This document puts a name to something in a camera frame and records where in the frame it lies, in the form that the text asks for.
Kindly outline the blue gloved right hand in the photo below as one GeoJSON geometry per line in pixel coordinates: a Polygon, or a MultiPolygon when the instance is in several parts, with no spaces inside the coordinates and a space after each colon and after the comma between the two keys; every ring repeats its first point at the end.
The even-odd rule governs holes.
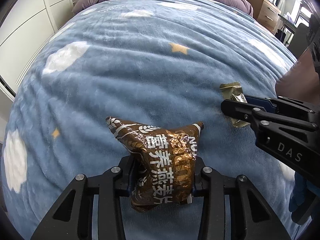
{"type": "Polygon", "coordinates": [[[319,187],[295,172],[295,185],[291,193],[289,211],[292,220],[299,225],[307,222],[309,217],[319,216],[319,187]]]}

